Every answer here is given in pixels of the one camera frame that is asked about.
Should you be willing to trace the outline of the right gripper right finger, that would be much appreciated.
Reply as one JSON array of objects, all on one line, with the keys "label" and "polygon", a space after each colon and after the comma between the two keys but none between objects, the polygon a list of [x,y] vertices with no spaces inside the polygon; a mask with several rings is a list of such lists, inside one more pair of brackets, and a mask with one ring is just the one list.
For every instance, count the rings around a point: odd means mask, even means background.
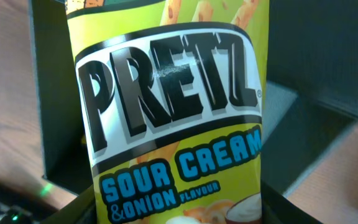
[{"label": "right gripper right finger", "polygon": [[322,224],[261,181],[262,224]]}]

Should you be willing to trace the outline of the black gift box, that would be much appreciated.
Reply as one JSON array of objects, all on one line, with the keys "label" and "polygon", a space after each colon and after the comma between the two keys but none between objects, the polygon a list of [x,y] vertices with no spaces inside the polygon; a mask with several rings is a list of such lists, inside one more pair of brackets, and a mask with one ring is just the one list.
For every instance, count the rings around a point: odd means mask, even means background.
[{"label": "black gift box", "polygon": [[[65,7],[30,1],[44,178],[80,194],[92,183]],[[358,1],[272,1],[263,181],[288,195],[358,118]]]}]

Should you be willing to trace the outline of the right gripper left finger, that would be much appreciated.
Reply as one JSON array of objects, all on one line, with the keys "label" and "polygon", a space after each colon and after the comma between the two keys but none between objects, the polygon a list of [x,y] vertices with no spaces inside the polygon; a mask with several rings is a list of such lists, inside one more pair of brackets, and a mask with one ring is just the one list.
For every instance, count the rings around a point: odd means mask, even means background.
[{"label": "right gripper left finger", "polygon": [[97,224],[93,185],[40,224]]}]

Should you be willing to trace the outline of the green Pretz snack box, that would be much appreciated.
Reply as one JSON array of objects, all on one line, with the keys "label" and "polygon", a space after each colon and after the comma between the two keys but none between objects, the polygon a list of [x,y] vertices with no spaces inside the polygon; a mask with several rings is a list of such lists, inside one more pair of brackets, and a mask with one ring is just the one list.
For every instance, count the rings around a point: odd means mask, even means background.
[{"label": "green Pretz snack box", "polygon": [[98,223],[260,223],[269,2],[65,2]]}]

